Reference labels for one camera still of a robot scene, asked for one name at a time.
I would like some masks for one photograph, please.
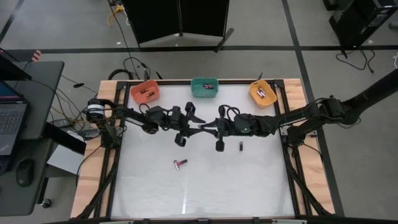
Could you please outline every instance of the white paper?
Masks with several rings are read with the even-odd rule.
[[[84,141],[81,136],[77,135],[73,131],[68,131],[67,133],[70,136],[73,136],[81,141]],[[51,155],[47,163],[52,166],[71,172],[72,174],[77,174],[77,169],[79,168],[79,165],[83,161],[83,159],[84,155],[81,155],[77,152],[73,152],[71,149],[59,145],[55,149],[54,153]]]

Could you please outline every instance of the laptop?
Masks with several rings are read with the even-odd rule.
[[[0,81],[0,157],[11,155],[27,107],[22,95]]]

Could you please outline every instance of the white tabletop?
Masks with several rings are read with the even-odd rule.
[[[179,106],[184,111],[188,101],[206,122],[218,117],[223,104],[238,107],[241,113],[275,115],[273,106],[256,106],[249,85],[220,85],[215,98],[194,98],[189,85],[161,85],[160,98],[149,106]],[[131,97],[128,107],[138,111]],[[149,135],[133,124],[126,126],[111,218],[294,215],[279,133],[266,138],[230,136],[224,138],[225,151],[217,152],[216,139],[207,133],[196,134],[179,147],[174,143],[176,131]],[[188,162],[176,170],[173,161],[184,159]]]

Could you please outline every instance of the black partition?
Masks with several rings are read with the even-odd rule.
[[[124,0],[138,44],[180,32],[177,0]]]
[[[138,46],[172,34],[222,37],[215,52],[234,31],[226,32],[229,0],[122,0]]]
[[[223,37],[229,0],[180,0],[182,30],[190,34]]]

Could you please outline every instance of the black desk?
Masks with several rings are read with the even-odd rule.
[[[21,69],[26,62],[16,62]],[[53,90],[58,87],[63,62],[31,62],[25,71],[33,80],[48,85]],[[41,203],[48,178],[47,160],[55,142],[84,154],[86,144],[66,132],[46,122],[54,99],[54,92],[39,83],[19,81],[16,90],[29,102],[24,128],[18,136],[14,148],[14,162],[11,171],[0,176],[0,217],[12,215],[29,215],[34,205]],[[16,182],[16,168],[20,161],[31,158],[35,161],[35,175],[32,185],[20,187]]]
[[[64,62],[16,62],[19,68],[24,69],[33,80],[48,85],[56,90],[61,79]],[[84,154],[86,145],[71,137],[66,132],[47,123],[47,116],[54,99],[54,92],[46,86],[32,81],[7,82],[15,86],[15,90],[24,95],[29,102],[24,127],[18,136],[20,140],[33,140],[39,138],[51,138],[57,143]]]
[[[0,176],[0,216],[29,215],[34,205],[41,203],[39,194],[45,188],[47,160],[54,142],[51,139],[39,139],[17,142],[17,155],[11,171]],[[34,180],[28,187],[20,187],[16,181],[16,169],[24,159],[35,161]]]

